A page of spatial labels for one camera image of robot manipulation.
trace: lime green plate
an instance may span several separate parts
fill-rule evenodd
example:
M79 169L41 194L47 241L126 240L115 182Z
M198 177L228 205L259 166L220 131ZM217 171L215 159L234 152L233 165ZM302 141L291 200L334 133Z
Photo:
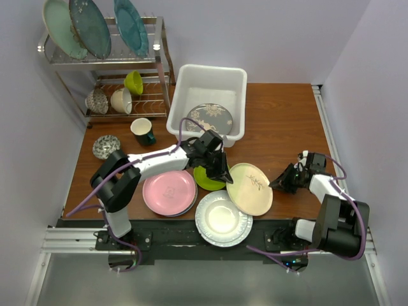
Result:
M194 179L197 184L205 190L217 191L225 187L225 183L210 180L207 177L205 169L201 166L194 168Z

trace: cream plate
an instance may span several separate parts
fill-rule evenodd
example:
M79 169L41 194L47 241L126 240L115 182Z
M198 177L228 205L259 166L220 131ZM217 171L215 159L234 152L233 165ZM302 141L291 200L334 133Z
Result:
M226 191L216 191L206 195L198 204L196 225L206 241L229 247L245 239L245 230L252 226L252 217L239 211Z
M272 206L273 192L266 175L253 164L236 164L229 173L234 184L227 183L232 202L249 215L263 215Z

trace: pink plate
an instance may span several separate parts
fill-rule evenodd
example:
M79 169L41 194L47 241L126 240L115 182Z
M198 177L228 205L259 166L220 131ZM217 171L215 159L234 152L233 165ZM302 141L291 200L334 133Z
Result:
M159 215L176 215L191 205L196 188L196 182L187 171L170 171L145 181L143 199Z

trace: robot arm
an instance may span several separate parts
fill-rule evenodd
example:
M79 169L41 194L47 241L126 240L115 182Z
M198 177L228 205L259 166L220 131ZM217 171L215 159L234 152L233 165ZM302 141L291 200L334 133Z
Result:
M298 159L297 164L290 164L285 172L270 184L270 187L288 193L295 193L297 188L307 188L322 204L316 222L295 220L295 236L310 242L313 249L345 257L357 255L362 233L356 212L337 191L340 188L332 186L333 182L330 181L333 177L325 172L325 156L303 151ZM362 216L365 234L370 209L366 203L352 200Z
M179 147L172 145L164 150L128 156L121 150L112 153L91 178L92 188L98 186L117 168L140 160L133 167L125 169L120 178L112 177L96 194L100 204L105 208L106 218L113 234L123 240L132 240L127 205L138 183L151 176L202 166L206 168L210 179L232 183L226 154L221 145L222 138L212 130L208 130L200 138L181 142Z

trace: black base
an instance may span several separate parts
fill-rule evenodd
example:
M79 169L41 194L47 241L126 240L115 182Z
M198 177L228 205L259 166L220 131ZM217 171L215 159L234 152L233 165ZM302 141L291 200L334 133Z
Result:
M58 228L102 228L103 221L64 221ZM154 265L155 260L254 260L274 263L267 257L246 248L252 245L268 252L292 251L306 248L301 240L284 235L293 225L291 220L254 220L248 237L239 245L222 248L206 242L198 233L194 220L137 220L131 221L137 246L143 252L142 265ZM97 251L119 251L118 245L106 231L97 233ZM280 260L289 267L307 266L307 256L287 256Z

